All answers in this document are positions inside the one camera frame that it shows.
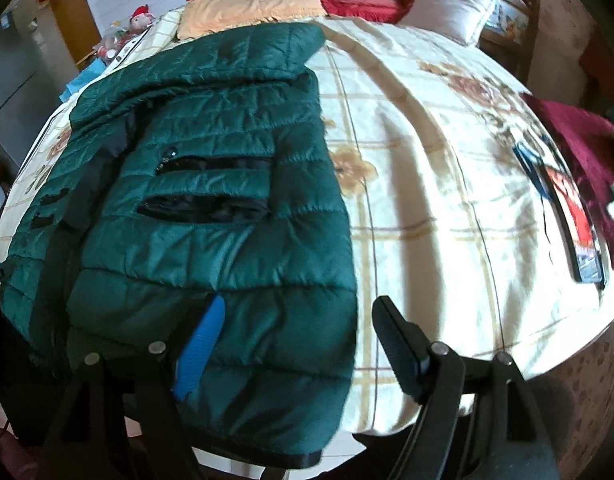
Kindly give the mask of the grey refrigerator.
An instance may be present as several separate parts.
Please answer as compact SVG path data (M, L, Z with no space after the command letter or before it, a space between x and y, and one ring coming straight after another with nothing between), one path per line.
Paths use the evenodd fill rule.
M51 9L12 0L0 17L0 162L14 174L77 74Z

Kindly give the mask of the dark green puffer jacket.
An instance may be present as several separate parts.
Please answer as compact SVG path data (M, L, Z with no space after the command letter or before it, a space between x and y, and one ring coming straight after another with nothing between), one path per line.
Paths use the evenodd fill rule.
M353 376L357 283L324 139L315 24L246 26L86 89L12 238L4 315L51 370L131 356L211 296L226 313L180 403L193 434L312 458Z

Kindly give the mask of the pink pig plush toy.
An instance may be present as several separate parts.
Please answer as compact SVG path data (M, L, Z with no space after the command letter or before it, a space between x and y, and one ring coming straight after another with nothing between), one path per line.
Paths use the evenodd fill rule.
M142 34L150 28L154 22L155 16L150 12L149 6L147 4L138 6L129 20L129 32L134 35Z

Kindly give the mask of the peach frilled pillow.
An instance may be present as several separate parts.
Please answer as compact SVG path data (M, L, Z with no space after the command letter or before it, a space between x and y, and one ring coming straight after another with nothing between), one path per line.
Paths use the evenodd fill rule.
M320 0L190 0L177 29L179 40L263 23L326 16Z

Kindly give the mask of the red heart-shaped cushion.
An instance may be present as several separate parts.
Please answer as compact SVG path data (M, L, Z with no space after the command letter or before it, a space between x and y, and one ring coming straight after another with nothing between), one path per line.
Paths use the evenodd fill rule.
M375 23L395 24L406 13L396 0L320 0L320 3L328 15Z

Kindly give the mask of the wooden door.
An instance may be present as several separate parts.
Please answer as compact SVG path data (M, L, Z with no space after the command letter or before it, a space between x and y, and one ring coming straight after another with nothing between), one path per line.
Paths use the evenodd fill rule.
M94 57L94 46L101 39L87 0L37 0L38 6L49 6L57 22L65 46L75 65L81 70Z

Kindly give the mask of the cream floral checked bedspread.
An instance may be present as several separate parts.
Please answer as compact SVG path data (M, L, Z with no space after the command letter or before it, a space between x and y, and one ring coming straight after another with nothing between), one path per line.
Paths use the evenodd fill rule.
M122 62L61 106L13 185L0 220L0 263L72 133L82 93L123 68L200 39L175 36L171 11ZM614 320L614 276L603 288L572 278L551 204L512 148L525 142L558 168L555 146L524 87L473 48L433 32L360 18L319 26L309 60L346 206L357 283L353 376L339 428L392 434L418 416L371 322L377 296L456 351L510 352L528 377L551 370Z

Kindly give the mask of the blue paper bag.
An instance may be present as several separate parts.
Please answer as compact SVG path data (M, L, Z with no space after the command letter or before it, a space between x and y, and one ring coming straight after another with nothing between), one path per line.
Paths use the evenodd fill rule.
M100 58L95 58L88 66L86 66L74 79L68 82L60 94L60 100L62 103L68 102L71 96L80 89L83 89L91 81L97 79L106 70L106 64L104 64Z

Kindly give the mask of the white satin pillow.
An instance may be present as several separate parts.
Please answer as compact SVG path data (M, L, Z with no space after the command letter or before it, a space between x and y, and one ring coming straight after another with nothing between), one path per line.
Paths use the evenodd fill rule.
M493 0L413 0L398 25L436 32L462 46L475 47L495 6Z

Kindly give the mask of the clutter of bottles on nightstand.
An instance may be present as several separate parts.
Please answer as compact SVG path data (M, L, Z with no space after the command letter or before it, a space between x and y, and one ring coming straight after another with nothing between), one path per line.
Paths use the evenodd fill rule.
M134 38L132 31L124 27L119 21L115 21L106 29L100 41L92 50L94 50L97 58L100 58L104 64L109 65L132 38Z

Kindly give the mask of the wooden chair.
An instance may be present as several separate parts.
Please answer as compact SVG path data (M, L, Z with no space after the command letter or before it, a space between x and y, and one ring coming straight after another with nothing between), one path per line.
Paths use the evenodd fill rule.
M479 47L527 84L539 28L541 0L493 0Z

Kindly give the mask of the maroon fuzzy garment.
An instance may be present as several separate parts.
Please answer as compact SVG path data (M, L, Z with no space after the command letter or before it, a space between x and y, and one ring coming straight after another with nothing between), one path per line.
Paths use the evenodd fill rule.
M614 270L614 124L582 108L539 100L528 93L523 100L565 159L607 244Z

